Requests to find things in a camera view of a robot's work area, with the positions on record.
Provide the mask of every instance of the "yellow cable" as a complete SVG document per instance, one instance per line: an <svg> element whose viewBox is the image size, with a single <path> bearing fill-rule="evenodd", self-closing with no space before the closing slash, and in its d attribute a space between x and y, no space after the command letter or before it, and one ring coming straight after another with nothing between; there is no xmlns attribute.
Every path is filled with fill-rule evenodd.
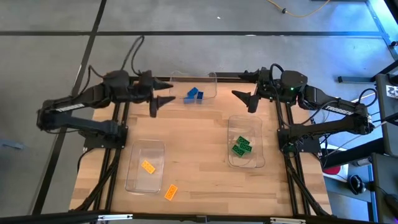
<svg viewBox="0 0 398 224"><path fill-rule="evenodd" d="M280 7L278 4L276 4L276 3L273 2L272 0L267 0L267 1L270 2L271 4L273 4L274 6L276 6L278 9L284 10L284 8ZM326 1L321 7L319 7L317 10L315 10L315 11L313 11L313 12L311 12L311 13L308 13L307 15L304 15L304 16L298 16L298 15L292 14L292 13L289 12L288 10L286 10L286 13L289 14L289 15L291 15L291 16L293 16L293 17L296 17L296 18L304 18L304 17L311 16L312 14L318 12L318 11L321 10L324 6L326 6L326 4L328 4L329 2L330 2L330 0L327 0L327 1Z"/></svg>

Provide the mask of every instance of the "floor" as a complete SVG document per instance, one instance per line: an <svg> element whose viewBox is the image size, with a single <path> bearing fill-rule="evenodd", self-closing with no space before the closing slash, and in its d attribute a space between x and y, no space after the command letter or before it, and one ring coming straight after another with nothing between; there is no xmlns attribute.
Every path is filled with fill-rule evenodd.
<svg viewBox="0 0 398 224"><path fill-rule="evenodd" d="M90 31L100 2L41 0L37 4L31 0L0 0L0 30ZM309 0L278 3L296 14L323 4ZM381 3L372 0L375 10L385 10ZM281 14L264 0L250 0L250 4L239 0L114 0L108 1L99 30L377 31L377 27L363 2L331 2L313 16L297 19ZM101 73L119 68L135 38L97 37L89 64ZM26 215L32 209L54 140L53 135L36 128L36 111L44 100L70 93L87 41L87 36L0 36L0 138L26 146L23 150L0 148L0 217ZM377 37L151 36L146 38L135 65L166 76L175 70L240 72L279 63L286 70L302 72L309 85L329 95L354 100L373 86L339 84L337 76L370 77L391 62L384 41ZM98 82L92 78L90 85ZM377 104L369 108L370 113L377 111ZM92 114L93 110L79 110L74 116L90 118ZM320 113L316 121L322 122L325 116L327 113ZM340 118L330 113L327 120ZM379 136L378 129L367 140L358 138L345 147ZM330 137L329 142L340 146L351 138L352 134L340 133ZM44 213L68 210L82 145L83 138L78 134L67 134ZM363 203L338 199L336 195L330 195L330 199L335 215L363 219L342 211L340 206L353 208Z"/></svg>

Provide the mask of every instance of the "wooden tabletop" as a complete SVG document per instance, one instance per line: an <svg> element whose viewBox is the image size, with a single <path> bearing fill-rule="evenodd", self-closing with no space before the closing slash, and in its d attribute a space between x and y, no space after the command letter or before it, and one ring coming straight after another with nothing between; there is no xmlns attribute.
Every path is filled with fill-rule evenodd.
<svg viewBox="0 0 398 224"><path fill-rule="evenodd" d="M275 103L263 99L257 112L249 114L231 90L253 92L254 85L219 83L212 105L187 106L176 101L162 107L156 118L149 117L148 104L130 105L129 133L120 158L112 212L292 215L284 159L277 143ZM169 91L158 91L158 94L165 96ZM296 123L308 118L308 111L297 106L292 112ZM93 119L111 119L112 113L113 105L96 110ZM228 118L237 114L262 119L264 167L248 169L228 165ZM160 192L154 195L134 195L124 188L132 144L138 139L156 139L165 143L162 185ZM97 184L103 154L104 149L95 149L82 159L70 208L79 206ZM323 209L331 212L319 161L311 154L300 155L306 186ZM164 195L171 184L178 190L173 200L168 201ZM298 208L303 212L299 192L296 186Z"/></svg>

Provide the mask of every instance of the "transparent bin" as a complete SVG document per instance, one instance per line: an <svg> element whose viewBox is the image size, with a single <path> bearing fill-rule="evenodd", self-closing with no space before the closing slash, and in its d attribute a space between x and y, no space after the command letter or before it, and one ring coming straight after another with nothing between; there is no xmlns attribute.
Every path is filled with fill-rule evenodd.
<svg viewBox="0 0 398 224"><path fill-rule="evenodd" d="M260 168L265 165L261 126L262 121L256 116L233 115L229 117L227 161L231 167ZM239 136L247 139L252 146L251 153L245 153L242 157L232 151Z"/></svg>
<svg viewBox="0 0 398 224"><path fill-rule="evenodd" d="M170 83L174 86L169 90L170 96L175 96L172 103L190 106L210 105L217 95L217 75L214 72L201 75L174 71L170 76ZM195 95L195 99L184 101L193 87L203 92L203 99L197 100Z"/></svg>
<svg viewBox="0 0 398 224"><path fill-rule="evenodd" d="M165 145L157 140L138 140L131 149L125 189L134 194L156 194L162 185ZM155 167L150 174L141 164L148 161Z"/></svg>

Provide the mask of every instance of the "green lego brick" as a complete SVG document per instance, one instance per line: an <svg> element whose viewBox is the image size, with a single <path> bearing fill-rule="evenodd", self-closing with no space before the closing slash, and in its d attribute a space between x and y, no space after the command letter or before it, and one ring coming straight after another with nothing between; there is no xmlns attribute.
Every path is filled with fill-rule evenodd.
<svg viewBox="0 0 398 224"><path fill-rule="evenodd" d="M250 142L248 141L248 140L246 140L244 137L242 137L242 136L239 136L238 137L238 140L236 140L236 142L237 143L239 143L239 144L247 144L247 145L249 145L250 144Z"/></svg>
<svg viewBox="0 0 398 224"><path fill-rule="evenodd" d="M244 150L240 149L239 146L234 145L234 147L232 147L232 151L238 155L239 157L242 157L244 154Z"/></svg>
<svg viewBox="0 0 398 224"><path fill-rule="evenodd" d="M247 144L239 144L239 148L241 148L245 152L251 152L252 147Z"/></svg>

